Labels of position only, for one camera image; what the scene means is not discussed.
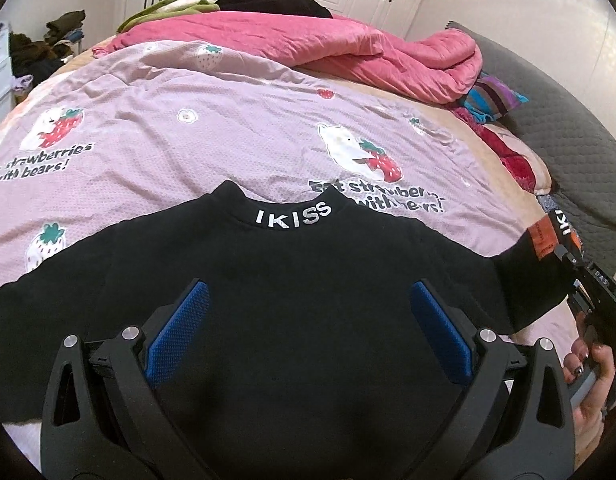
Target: red strawberry print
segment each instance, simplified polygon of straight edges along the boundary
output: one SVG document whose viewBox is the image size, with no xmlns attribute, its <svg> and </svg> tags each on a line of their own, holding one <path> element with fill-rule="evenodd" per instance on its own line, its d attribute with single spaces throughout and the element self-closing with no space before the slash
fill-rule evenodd
<svg viewBox="0 0 616 480">
<path fill-rule="evenodd" d="M 50 146 L 55 145 L 68 135 L 73 128 L 78 126 L 82 122 L 82 119 L 83 113 L 80 108 L 67 110 L 67 112 L 54 123 L 52 132 L 49 134 L 40 134 L 40 137 L 44 139 L 40 148 L 50 148 Z"/>
<path fill-rule="evenodd" d="M 403 174 L 401 168 L 385 153 L 371 152 L 374 158 L 369 158 L 365 162 L 371 170 L 379 168 L 383 172 L 383 179 L 391 184 L 401 180 Z"/>
<path fill-rule="evenodd" d="M 317 94 L 319 94 L 324 99 L 332 99 L 335 96 L 335 93 L 332 90 L 326 90 L 324 88 L 320 88 L 317 90 Z"/>
</svg>

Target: green blanket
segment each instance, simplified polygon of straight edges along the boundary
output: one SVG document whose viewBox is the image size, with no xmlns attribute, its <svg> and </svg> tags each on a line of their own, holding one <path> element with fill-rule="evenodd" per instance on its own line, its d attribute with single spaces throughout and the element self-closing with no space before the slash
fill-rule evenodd
<svg viewBox="0 0 616 480">
<path fill-rule="evenodd" d="M 220 10 L 219 6 L 208 0 L 161 0 L 125 20 L 119 25 L 117 32 L 119 34 L 127 32 L 140 23 L 153 22 L 154 20 L 163 20 L 164 18 L 183 16 L 185 14 L 214 12 L 215 10 Z"/>
</svg>

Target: silver screw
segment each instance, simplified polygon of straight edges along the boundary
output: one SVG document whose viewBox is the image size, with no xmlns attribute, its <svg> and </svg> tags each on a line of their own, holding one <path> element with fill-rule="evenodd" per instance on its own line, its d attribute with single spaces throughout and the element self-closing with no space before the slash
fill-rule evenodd
<svg viewBox="0 0 616 480">
<path fill-rule="evenodd" d="M 127 339 L 128 341 L 131 341 L 138 335 L 139 329 L 136 326 L 129 326 L 128 328 L 125 328 L 123 332 L 121 332 L 121 337 Z"/>
<path fill-rule="evenodd" d="M 77 341 L 79 341 L 79 338 L 77 338 L 77 336 L 69 335 L 66 339 L 64 339 L 64 346 L 66 348 L 72 348 L 77 344 Z"/>
<path fill-rule="evenodd" d="M 486 341 L 487 343 L 492 343 L 492 341 L 496 339 L 496 333 L 489 328 L 484 328 L 478 334 L 483 339 L 483 341 Z"/>
<path fill-rule="evenodd" d="M 541 339 L 539 339 L 539 344 L 544 350 L 550 351 L 554 348 L 554 344 L 547 337 L 542 337 Z"/>
</svg>

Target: pile of clothes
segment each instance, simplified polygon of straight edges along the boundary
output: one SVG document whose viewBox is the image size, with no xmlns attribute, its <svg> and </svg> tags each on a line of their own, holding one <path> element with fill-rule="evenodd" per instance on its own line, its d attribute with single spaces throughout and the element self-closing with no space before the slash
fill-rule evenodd
<svg viewBox="0 0 616 480">
<path fill-rule="evenodd" d="M 25 34 L 10 34 L 12 88 L 23 97 L 64 66 L 62 58 L 73 54 L 71 44 L 83 38 L 84 10 L 67 12 L 57 20 L 46 23 L 44 41 L 32 41 Z"/>
<path fill-rule="evenodd" d="M 127 32 L 140 23 L 217 10 L 332 18 L 330 11 L 314 0 L 160 0 L 125 20 L 117 32 Z"/>
</svg>

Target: hot pink quilt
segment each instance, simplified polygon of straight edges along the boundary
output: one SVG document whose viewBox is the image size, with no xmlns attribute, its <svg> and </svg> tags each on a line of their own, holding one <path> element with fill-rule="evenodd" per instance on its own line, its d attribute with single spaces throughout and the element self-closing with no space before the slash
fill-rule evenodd
<svg viewBox="0 0 616 480">
<path fill-rule="evenodd" d="M 161 40 L 207 41 L 434 104 L 466 94 L 482 67 L 475 41 L 456 29 L 409 43 L 342 16 L 324 20 L 232 11 L 142 23 L 95 54 Z"/>
</svg>

